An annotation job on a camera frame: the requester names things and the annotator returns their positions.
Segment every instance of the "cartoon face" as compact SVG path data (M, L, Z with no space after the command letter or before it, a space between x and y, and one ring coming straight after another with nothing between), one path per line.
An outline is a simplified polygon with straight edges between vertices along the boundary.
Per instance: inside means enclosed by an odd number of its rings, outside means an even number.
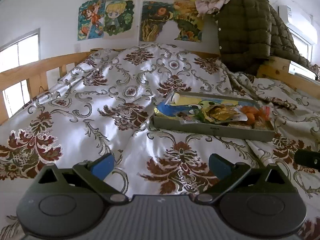
M89 9L87 9L87 10L85 11L85 14L86 14L87 18L89 18L89 17L91 16L91 14L92 14L92 11L89 10Z
M118 12L110 12L108 13L109 18L114 19L117 18L120 15Z

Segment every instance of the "cardboard tray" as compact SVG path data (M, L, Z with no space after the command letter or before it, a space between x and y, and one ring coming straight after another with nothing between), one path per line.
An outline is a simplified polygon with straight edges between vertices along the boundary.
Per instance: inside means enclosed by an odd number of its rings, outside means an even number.
M208 98L219 98L226 100L235 100L235 101L243 101L248 102L256 106L258 109L260 108L259 104L254 100L242 99L242 98L234 98L234 97L225 97L219 95L212 94L204 94L204 93L189 93L189 92L177 92L182 96L195 96L195 97L208 97ZM220 137L229 137L229 138L238 138L245 139L251 141L261 141L261 142L270 142L275 136L275 131L271 125L271 122L268 121L267 125L271 130L254 130L254 129L244 129L244 128L235 128L228 127L216 124L207 124L207 123L191 123L191 124L181 124L179 120L164 118L153 115L154 127L165 129L165 130L174 130L188 133L199 133Z

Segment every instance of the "air conditioner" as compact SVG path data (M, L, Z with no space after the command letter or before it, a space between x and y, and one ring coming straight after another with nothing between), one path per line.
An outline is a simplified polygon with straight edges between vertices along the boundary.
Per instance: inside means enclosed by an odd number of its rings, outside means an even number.
M311 45L318 43L316 28L299 12L291 10L286 5L280 5L279 15L289 29L304 38Z

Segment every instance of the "silver screw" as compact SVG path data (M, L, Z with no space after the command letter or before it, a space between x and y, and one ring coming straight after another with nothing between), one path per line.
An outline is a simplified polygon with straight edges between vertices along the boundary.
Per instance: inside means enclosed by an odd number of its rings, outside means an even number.
M110 197L110 200L113 201L113 202L124 202L127 198L125 197L125 195L123 194L113 194L111 197Z
M200 194L197 197L198 201L200 202L210 202L213 200L213 197L210 194Z

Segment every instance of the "green puffer jacket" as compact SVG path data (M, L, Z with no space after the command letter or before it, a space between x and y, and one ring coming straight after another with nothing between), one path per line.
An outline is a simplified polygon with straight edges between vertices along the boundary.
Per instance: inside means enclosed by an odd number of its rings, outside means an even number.
M269 56L311 69L292 35L268 0L230 0L215 15L222 62L233 72L256 75Z

